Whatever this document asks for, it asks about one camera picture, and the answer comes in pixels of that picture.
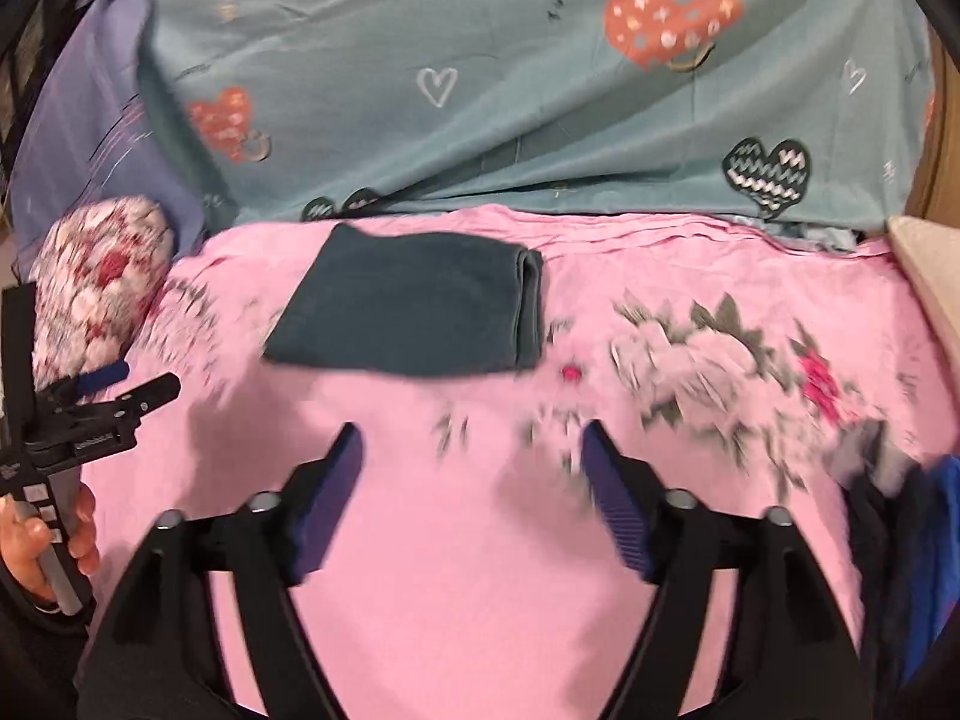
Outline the left hand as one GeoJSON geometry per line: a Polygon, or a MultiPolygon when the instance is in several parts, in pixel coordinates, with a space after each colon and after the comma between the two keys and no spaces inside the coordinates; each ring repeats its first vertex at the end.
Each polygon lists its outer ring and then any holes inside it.
{"type": "MultiPolygon", "coordinates": [[[[101,566],[101,555],[96,544],[94,512],[96,497],[86,484],[80,484],[75,499],[78,530],[70,538],[68,550],[75,557],[78,569],[86,577],[91,577],[101,566]]],[[[41,606],[52,606],[55,603],[52,587],[39,566],[39,556],[47,550],[50,543],[52,532],[40,518],[21,518],[16,513],[13,497],[3,497],[3,562],[11,577],[41,606]]]]}

